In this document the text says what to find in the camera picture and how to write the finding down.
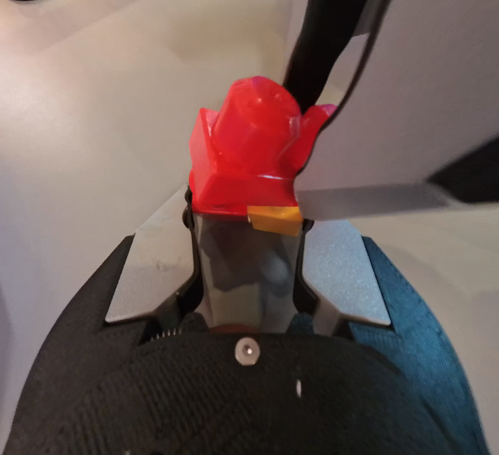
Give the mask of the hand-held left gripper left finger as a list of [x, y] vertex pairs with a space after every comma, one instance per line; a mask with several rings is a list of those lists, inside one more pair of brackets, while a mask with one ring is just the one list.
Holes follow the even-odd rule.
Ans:
[[199, 262], [189, 192], [181, 186], [135, 231], [106, 323], [159, 315], [194, 280]]

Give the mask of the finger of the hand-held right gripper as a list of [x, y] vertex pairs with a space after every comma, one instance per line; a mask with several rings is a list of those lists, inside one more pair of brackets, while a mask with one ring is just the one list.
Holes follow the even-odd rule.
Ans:
[[294, 189], [314, 221], [450, 207], [438, 174], [498, 138], [498, 0], [379, 0]]
[[[377, 8], [387, 0], [374, 0]], [[334, 64], [358, 28], [369, 0], [307, 0], [283, 86], [301, 109], [318, 101]]]

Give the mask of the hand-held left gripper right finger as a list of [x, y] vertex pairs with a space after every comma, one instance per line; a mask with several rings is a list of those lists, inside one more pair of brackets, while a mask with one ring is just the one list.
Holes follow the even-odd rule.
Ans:
[[351, 322], [391, 325], [363, 237], [346, 220], [305, 222], [293, 302], [311, 316], [315, 333], [339, 333]]

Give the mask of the orange single-stud block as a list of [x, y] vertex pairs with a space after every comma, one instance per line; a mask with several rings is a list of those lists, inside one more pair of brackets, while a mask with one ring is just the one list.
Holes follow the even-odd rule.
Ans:
[[247, 218], [253, 229], [296, 237], [302, 230], [303, 216], [299, 207], [248, 206]]

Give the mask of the red two-stud block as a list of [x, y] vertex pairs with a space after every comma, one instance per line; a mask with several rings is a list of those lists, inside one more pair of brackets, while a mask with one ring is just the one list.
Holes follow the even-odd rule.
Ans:
[[314, 105], [302, 114], [269, 78], [235, 81], [220, 111], [197, 115], [189, 141], [192, 204], [297, 206], [294, 180], [336, 108]]

